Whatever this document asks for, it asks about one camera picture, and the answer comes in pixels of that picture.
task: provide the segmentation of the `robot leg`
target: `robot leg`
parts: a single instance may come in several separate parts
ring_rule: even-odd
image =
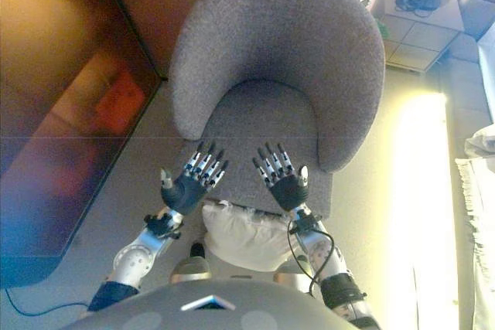
[[[170,274],[170,284],[183,281],[206,280],[211,278],[210,265],[204,258],[203,245],[195,243],[190,257],[181,260]]]
[[[297,261],[301,267],[294,258],[281,264],[273,275],[273,281],[284,286],[292,287],[303,293],[307,293],[309,291],[309,285],[311,284],[311,278],[301,272],[301,268],[311,276],[312,268],[304,255],[298,256]]]

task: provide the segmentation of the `sunlight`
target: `sunlight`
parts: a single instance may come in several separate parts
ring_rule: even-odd
[[[413,97],[401,109],[394,133],[388,319],[393,328],[459,327],[445,102],[442,94]]]

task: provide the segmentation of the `white cabinet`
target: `white cabinet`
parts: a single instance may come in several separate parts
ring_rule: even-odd
[[[374,17],[387,27],[384,36],[387,65],[420,72],[428,71],[464,31],[457,0],[441,0],[433,12],[406,12],[395,0],[376,0]]]

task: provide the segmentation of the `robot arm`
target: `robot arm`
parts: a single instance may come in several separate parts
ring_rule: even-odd
[[[190,214],[224,176],[227,161],[215,173],[224,151],[220,151],[207,168],[214,149],[213,143],[201,157],[201,142],[175,181],[169,172],[162,169],[162,199],[166,204],[165,208],[157,215],[146,216],[143,231],[117,253],[113,272],[93,297],[88,312],[100,311],[139,292],[142,278],[152,269],[155,259],[169,248],[172,241],[180,237],[178,231],[183,225],[183,217]]]
[[[291,215],[290,233],[296,235],[315,272],[309,289],[310,294],[314,283],[318,283],[328,308],[358,328],[379,329],[364,300],[366,294],[361,293],[354,282],[340,249],[326,232],[319,217],[314,216],[306,205],[308,168],[304,165],[296,174],[287,152],[280,144],[278,150],[284,165],[269,143],[266,144],[266,148],[274,166],[261,148],[258,149],[258,154],[267,172],[256,158],[253,158],[253,163],[280,207]]]

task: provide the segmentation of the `cable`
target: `cable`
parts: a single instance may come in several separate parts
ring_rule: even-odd
[[[38,312],[38,313],[28,313],[28,312],[24,312],[24,311],[21,311],[20,309],[17,308],[17,306],[14,304],[14,302],[12,301],[12,298],[10,297],[10,293],[9,291],[7,290],[7,288],[5,289],[5,293],[7,294],[7,298],[9,299],[9,302],[11,304],[11,306],[15,309],[15,311],[17,313],[19,313],[20,315],[23,315],[23,316],[26,316],[26,317],[38,317],[38,316],[43,316],[43,315],[46,315],[47,313],[50,313],[51,311],[55,311],[57,309],[61,309],[61,308],[65,308],[65,307],[70,307],[70,306],[73,306],[73,305],[82,305],[86,308],[88,308],[88,305],[86,303],[83,303],[83,302],[75,302],[75,303],[67,303],[67,304],[61,304],[61,305],[57,305],[56,307],[52,307],[52,308],[49,308],[45,311],[42,311],[42,312]]]
[[[301,268],[301,271],[304,272],[304,274],[306,276],[308,276],[312,280],[314,277],[311,276],[310,274],[308,274],[306,272],[306,270],[304,268],[302,268],[302,265],[299,263],[299,261],[297,260],[297,257],[295,256],[294,249],[292,249],[291,239],[290,239],[290,236],[288,235],[288,232],[289,232],[291,223],[292,223],[292,221],[289,220],[288,225],[287,225],[287,241],[288,241],[288,247],[291,249],[292,256],[294,257],[295,262],[297,263],[297,265],[299,266],[299,268]]]
[[[323,269],[325,268],[325,266],[328,264],[328,261],[330,260],[330,257],[332,256],[333,254],[333,251],[335,250],[335,241],[333,240],[333,237],[331,237],[328,233],[326,232],[323,232],[323,231],[320,231],[320,230],[316,230],[316,229],[311,229],[310,231],[313,231],[315,233],[319,233],[323,236],[327,236],[330,241],[332,241],[332,247],[330,248],[330,252],[328,253],[328,255],[326,256],[325,260],[323,261],[323,264],[322,266],[317,270],[317,272],[315,273],[315,277],[311,280],[311,284],[309,285],[309,292],[312,293],[312,287],[313,285],[316,283],[316,280],[318,279],[318,276],[319,274],[321,274],[323,272]]]
[[[313,231],[315,233],[319,233],[323,236],[327,236],[328,238],[330,238],[330,241],[332,242],[332,247],[330,248],[330,252],[328,254],[328,256],[325,258],[325,260],[323,261],[323,264],[322,266],[317,270],[317,272],[314,274],[314,276],[311,276],[310,274],[308,274],[306,272],[306,270],[304,268],[302,268],[301,264],[299,263],[299,261],[297,260],[297,257],[295,256],[295,253],[294,253],[294,249],[292,249],[292,244],[291,244],[291,240],[290,240],[290,236],[288,235],[288,232],[289,232],[289,229],[290,229],[290,226],[291,226],[291,223],[292,221],[289,221],[288,222],[288,225],[287,225],[287,241],[288,241],[288,247],[290,248],[291,250],[291,253],[292,253],[292,256],[294,257],[295,259],[295,262],[297,263],[297,265],[299,266],[299,268],[301,269],[301,271],[311,279],[311,284],[309,284],[309,292],[307,294],[311,295],[312,297],[314,297],[314,295],[312,294],[312,288],[313,286],[315,285],[316,283],[316,280],[318,280],[318,276],[319,274],[321,274],[323,272],[323,269],[325,269],[325,266],[328,264],[329,260],[330,260],[330,257],[332,256],[333,254],[333,251],[335,250],[335,241],[333,240],[333,237],[330,236],[328,233],[326,232],[323,232],[323,231],[320,231],[320,230],[316,230],[316,229],[310,229],[310,231]]]

